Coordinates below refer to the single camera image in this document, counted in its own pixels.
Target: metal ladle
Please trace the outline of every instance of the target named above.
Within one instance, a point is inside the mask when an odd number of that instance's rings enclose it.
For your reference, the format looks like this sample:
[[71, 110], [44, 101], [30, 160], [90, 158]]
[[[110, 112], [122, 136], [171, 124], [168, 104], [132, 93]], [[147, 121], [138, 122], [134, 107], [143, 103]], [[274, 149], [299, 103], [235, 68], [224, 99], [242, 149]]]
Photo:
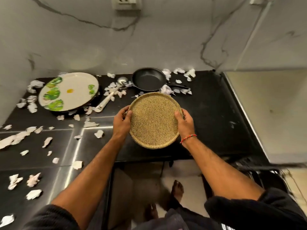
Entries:
[[111, 97], [114, 95], [114, 93], [122, 86], [128, 84], [128, 78], [126, 77], [120, 77], [117, 79], [117, 86], [115, 88], [115, 90], [110, 93], [104, 100], [102, 100], [102, 102], [97, 106], [95, 107], [94, 111], [99, 113], [103, 110], [103, 108], [105, 108], [105, 106], [108, 104], [108, 102], [111, 100]]

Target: hand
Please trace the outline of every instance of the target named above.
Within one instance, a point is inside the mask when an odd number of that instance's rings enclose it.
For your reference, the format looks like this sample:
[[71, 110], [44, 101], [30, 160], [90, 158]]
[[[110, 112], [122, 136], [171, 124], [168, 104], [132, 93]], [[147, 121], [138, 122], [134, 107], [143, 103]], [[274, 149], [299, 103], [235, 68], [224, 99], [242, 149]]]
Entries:
[[124, 140], [127, 134], [130, 131], [130, 119], [132, 116], [132, 111], [128, 111], [127, 114], [125, 112], [128, 110], [129, 106], [125, 106], [122, 108], [117, 115], [114, 117], [113, 121], [113, 138]]
[[175, 118], [178, 121], [178, 131], [181, 136], [181, 139], [186, 138], [189, 135], [194, 135], [194, 123], [193, 119], [190, 116], [189, 112], [182, 108], [184, 119], [182, 118], [179, 111], [175, 111]]

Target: forearm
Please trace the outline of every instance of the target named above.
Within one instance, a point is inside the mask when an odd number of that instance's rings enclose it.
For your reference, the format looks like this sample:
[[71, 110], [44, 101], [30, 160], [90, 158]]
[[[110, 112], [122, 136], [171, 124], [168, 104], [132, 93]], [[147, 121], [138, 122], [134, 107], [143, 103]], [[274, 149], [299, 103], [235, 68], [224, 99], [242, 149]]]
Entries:
[[77, 178], [51, 203], [66, 209], [86, 229], [111, 173], [124, 139], [112, 137]]
[[196, 137], [185, 140], [183, 146], [190, 151], [216, 196], [257, 200], [263, 193], [259, 185], [226, 163]]

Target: plate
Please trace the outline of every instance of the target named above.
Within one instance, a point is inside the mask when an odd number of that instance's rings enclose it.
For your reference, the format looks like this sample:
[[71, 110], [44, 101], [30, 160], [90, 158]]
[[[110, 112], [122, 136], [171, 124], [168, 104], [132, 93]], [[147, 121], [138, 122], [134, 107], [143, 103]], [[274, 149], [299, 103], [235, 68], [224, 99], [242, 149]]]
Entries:
[[129, 107], [132, 110], [130, 135], [139, 145], [158, 149], [169, 146], [178, 135], [175, 111], [180, 105], [172, 97], [151, 92], [139, 96]]
[[66, 73], [42, 88], [38, 102], [47, 110], [69, 111], [89, 102], [98, 88], [98, 80], [88, 73]]

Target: finger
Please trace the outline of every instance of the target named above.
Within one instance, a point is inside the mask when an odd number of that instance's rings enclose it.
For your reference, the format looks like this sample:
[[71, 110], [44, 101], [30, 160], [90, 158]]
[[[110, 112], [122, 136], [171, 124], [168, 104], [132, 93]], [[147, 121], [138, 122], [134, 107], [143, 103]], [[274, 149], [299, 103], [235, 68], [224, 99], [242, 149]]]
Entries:
[[132, 110], [128, 111], [126, 116], [125, 116], [125, 120], [124, 121], [128, 121], [130, 122], [131, 120], [131, 116], [132, 116]]
[[183, 112], [183, 116], [185, 117], [185, 120], [189, 121], [189, 120], [192, 120], [193, 121], [193, 118], [192, 116], [190, 116], [189, 112], [186, 110], [186, 109], [182, 109], [182, 112]]
[[130, 105], [121, 108], [119, 112], [117, 113], [117, 115], [122, 117], [122, 115], [129, 109], [129, 106]]
[[175, 118], [178, 122], [183, 121], [183, 118], [179, 111], [175, 111]]

